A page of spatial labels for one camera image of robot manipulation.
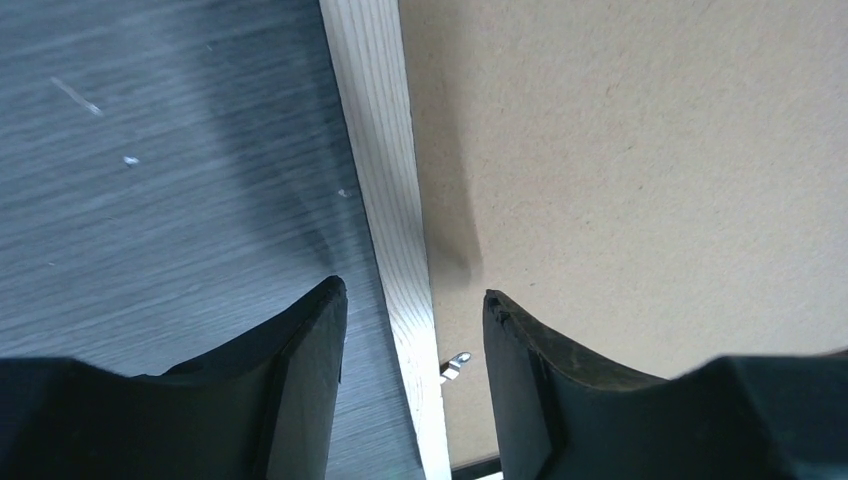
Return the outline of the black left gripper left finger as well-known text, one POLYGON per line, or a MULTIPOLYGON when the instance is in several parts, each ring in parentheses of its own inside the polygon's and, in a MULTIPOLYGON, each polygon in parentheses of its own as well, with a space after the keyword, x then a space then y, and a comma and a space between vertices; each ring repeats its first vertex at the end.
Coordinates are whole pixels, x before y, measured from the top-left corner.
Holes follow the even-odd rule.
POLYGON ((5 479, 321 479, 347 326, 342 279, 158 376, 1 362, 5 479))

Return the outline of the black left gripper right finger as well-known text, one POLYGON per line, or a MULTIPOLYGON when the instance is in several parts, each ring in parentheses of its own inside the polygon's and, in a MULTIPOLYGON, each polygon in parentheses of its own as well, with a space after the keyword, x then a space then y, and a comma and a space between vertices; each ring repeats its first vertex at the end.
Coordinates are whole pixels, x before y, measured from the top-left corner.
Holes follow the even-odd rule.
POLYGON ((483 302, 508 479, 843 479, 847 355, 722 356, 666 380, 483 302))

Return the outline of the brown cardboard backing board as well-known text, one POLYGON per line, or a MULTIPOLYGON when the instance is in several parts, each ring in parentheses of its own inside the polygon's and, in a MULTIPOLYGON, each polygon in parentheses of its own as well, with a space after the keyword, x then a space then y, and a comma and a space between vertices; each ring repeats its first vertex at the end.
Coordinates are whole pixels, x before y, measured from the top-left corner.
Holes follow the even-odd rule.
POLYGON ((845 2, 399 10, 453 466, 497 452, 489 289, 661 377, 846 347, 845 2))

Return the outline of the light wooden picture frame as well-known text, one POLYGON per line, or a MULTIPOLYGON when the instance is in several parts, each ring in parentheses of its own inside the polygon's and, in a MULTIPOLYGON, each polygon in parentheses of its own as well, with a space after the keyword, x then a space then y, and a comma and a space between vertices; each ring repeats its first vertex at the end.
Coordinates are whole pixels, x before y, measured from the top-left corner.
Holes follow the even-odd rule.
POLYGON ((483 260, 459 88, 470 3, 320 8, 423 473, 493 478, 483 260), (441 384, 440 366, 464 351, 471 360, 441 384))

